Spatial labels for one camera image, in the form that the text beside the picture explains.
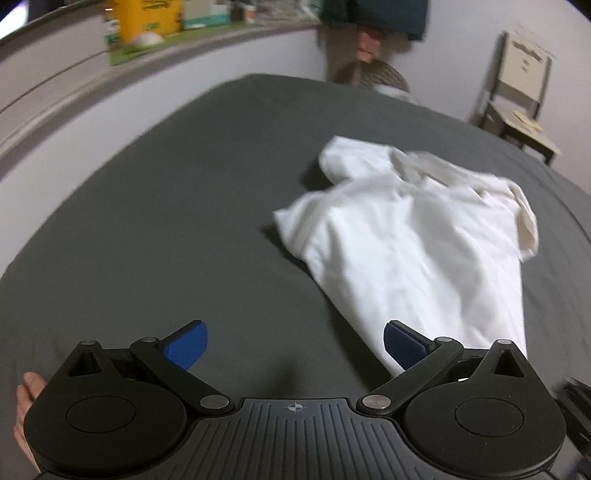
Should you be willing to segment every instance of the bed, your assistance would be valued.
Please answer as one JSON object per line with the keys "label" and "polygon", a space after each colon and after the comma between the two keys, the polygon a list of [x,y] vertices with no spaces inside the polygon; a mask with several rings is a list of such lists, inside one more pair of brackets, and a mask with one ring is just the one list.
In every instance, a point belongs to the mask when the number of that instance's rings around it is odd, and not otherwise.
{"label": "bed", "polygon": [[522,268],[529,358],[551,387],[591,383],[591,199],[473,126],[375,92],[255,75],[137,139],[76,191],[0,280],[2,478],[30,478],[12,439],[22,373],[50,377],[78,341],[126,347],[191,319],[209,348],[191,372],[234,399],[357,399],[384,367],[281,246],[272,211],[329,186],[334,135],[426,150],[517,182],[538,217]]}

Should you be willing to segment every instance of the metal pivot screw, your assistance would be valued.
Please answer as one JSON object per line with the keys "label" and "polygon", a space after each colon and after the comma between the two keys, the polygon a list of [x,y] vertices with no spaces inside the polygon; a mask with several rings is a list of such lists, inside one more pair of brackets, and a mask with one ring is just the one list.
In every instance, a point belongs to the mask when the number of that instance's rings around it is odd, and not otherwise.
{"label": "metal pivot screw", "polygon": [[383,395],[368,395],[363,398],[361,403],[372,410],[383,410],[388,408],[392,402],[388,397],[384,397]]}
{"label": "metal pivot screw", "polygon": [[230,401],[223,395],[207,395],[199,402],[203,408],[208,410],[220,410],[227,407]]}

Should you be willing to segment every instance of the chair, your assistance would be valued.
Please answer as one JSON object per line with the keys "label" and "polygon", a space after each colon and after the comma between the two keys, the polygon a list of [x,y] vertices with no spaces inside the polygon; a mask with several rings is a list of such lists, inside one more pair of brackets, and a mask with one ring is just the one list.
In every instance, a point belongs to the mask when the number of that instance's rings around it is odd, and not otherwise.
{"label": "chair", "polygon": [[[550,56],[538,45],[520,35],[505,33],[499,70],[480,123],[484,129],[488,119],[499,137],[514,139],[521,148],[527,145],[540,152],[548,166],[556,154],[561,154],[537,123],[551,65]],[[517,104],[527,103],[527,113],[516,111],[508,102],[495,100],[499,91]]]}

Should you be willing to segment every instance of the white cloth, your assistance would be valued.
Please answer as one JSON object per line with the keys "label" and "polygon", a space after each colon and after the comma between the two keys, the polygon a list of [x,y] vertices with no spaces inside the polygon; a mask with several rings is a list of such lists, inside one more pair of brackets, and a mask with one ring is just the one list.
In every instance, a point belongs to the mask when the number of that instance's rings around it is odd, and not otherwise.
{"label": "white cloth", "polygon": [[430,153],[335,137],[319,157],[336,186],[274,212],[287,249],[393,373],[384,327],[399,319],[466,348],[513,340],[526,354],[521,266],[537,253],[514,182]]}
{"label": "white cloth", "polygon": [[405,92],[400,88],[391,87],[390,85],[377,84],[374,85],[372,89],[375,92],[381,93],[382,95],[397,98],[398,100],[402,100],[403,102],[412,103],[413,105],[419,104],[415,97],[413,97],[409,92]]}

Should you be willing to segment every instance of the white wall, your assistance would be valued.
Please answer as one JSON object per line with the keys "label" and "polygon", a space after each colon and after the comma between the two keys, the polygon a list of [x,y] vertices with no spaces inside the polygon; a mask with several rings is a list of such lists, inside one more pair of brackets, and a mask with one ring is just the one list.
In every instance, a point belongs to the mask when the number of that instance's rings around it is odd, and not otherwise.
{"label": "white wall", "polygon": [[247,41],[169,67],[37,145],[0,180],[0,276],[54,210],[117,152],[203,92],[248,73],[324,79],[316,29]]}
{"label": "white wall", "polygon": [[0,151],[40,112],[110,68],[102,3],[63,8],[0,46]]}
{"label": "white wall", "polygon": [[[423,105],[469,121],[498,36],[519,25],[556,57],[540,116],[563,152],[553,168],[591,193],[591,22],[566,0],[431,0],[424,42],[392,41],[384,60]],[[354,30],[331,36],[334,69],[354,55]]]}

